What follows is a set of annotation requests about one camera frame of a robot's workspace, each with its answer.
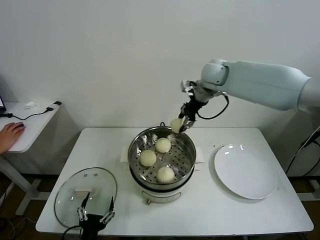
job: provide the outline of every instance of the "floor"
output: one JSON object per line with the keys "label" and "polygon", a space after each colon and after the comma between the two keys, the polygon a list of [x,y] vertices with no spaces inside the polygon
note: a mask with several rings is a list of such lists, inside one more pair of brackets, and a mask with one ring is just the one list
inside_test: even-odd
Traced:
{"label": "floor", "polygon": [[[10,184],[10,180],[0,173],[0,178],[3,180],[3,183],[8,186]],[[33,178],[27,177],[27,180],[32,182]],[[55,185],[57,178],[46,178],[43,179],[40,186],[38,187],[39,191],[49,192]],[[312,192],[313,189],[309,185],[309,183],[305,180],[293,180],[292,185],[295,188],[297,193],[304,192]],[[4,188],[0,182],[0,196],[4,193]],[[20,203],[20,201],[24,197],[24,192],[19,189],[17,186],[14,186],[11,193],[6,198],[2,208],[0,209],[0,219],[12,219],[15,217],[16,209]],[[303,203],[305,209],[307,210],[309,216],[311,217],[314,230],[312,232],[306,232],[302,234],[288,234],[284,236],[275,237],[274,239],[279,240],[319,240],[320,239],[320,201],[317,202],[304,202]],[[25,212],[25,215],[30,219],[36,221],[41,214],[42,209],[45,206],[44,201],[32,201]],[[12,219],[12,223],[16,225],[22,218],[14,218]],[[24,223],[17,227],[16,232],[19,233],[24,228]],[[9,233],[12,228],[7,226],[1,226],[0,224],[0,239],[5,240],[9,239]],[[134,239],[134,240],[158,240],[158,237],[101,237],[99,239],[108,239],[108,240],[119,240],[119,239]],[[16,240],[60,240],[61,236],[57,234],[46,234],[39,233],[36,231],[35,224],[32,222],[28,222],[26,224],[25,229],[16,237]],[[66,239],[78,239],[76,236],[68,236]],[[190,240],[190,237],[177,237],[179,240]],[[197,237],[197,239],[201,240],[211,240],[211,237]],[[242,240],[243,238],[240,236],[233,237],[215,237],[215,240],[224,239],[224,240]],[[249,237],[249,240],[255,240],[256,237]]]}

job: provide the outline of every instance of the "table leg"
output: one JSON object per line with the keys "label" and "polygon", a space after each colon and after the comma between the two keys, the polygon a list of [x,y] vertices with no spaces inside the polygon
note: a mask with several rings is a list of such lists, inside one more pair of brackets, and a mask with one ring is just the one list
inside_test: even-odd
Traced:
{"label": "table leg", "polygon": [[0,171],[11,179],[19,188],[26,193],[38,194],[37,189],[30,184],[7,160],[0,156]]}
{"label": "table leg", "polygon": [[41,183],[41,180],[36,179],[32,182],[32,184],[29,183],[2,156],[0,156],[0,171],[3,172],[8,178],[12,180],[12,184],[10,184],[10,186],[12,185],[11,188],[13,187],[13,183],[15,183],[19,188],[21,188],[25,192],[25,196],[15,212],[16,215],[19,215],[19,216],[23,215],[31,200],[43,200],[43,201],[48,200],[50,192],[39,192],[37,190],[37,187]]}
{"label": "table leg", "polygon": [[317,180],[309,180],[309,183],[315,189],[314,192],[297,193],[301,202],[320,201],[320,185]]}

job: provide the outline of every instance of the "plug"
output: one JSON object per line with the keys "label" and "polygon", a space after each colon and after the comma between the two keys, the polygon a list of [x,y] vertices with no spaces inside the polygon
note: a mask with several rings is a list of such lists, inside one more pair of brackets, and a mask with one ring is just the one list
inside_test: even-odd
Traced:
{"label": "plug", "polygon": [[0,118],[1,117],[12,118],[13,115],[14,115],[13,113],[1,113],[0,114]]}

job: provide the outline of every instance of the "white plate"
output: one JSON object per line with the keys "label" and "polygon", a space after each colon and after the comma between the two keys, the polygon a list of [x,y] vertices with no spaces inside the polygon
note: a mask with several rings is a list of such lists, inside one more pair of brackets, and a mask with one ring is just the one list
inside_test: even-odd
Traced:
{"label": "white plate", "polygon": [[264,199],[277,186],[278,178],[268,156],[252,146],[222,147],[215,155],[214,166],[223,184],[247,199]]}

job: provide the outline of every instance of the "human hand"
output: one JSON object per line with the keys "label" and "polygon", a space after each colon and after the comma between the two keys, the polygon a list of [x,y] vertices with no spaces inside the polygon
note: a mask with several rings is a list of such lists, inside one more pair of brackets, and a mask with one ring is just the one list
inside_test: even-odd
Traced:
{"label": "human hand", "polygon": [[0,131],[0,154],[7,152],[24,133],[25,126],[18,127],[22,122],[11,122]]}

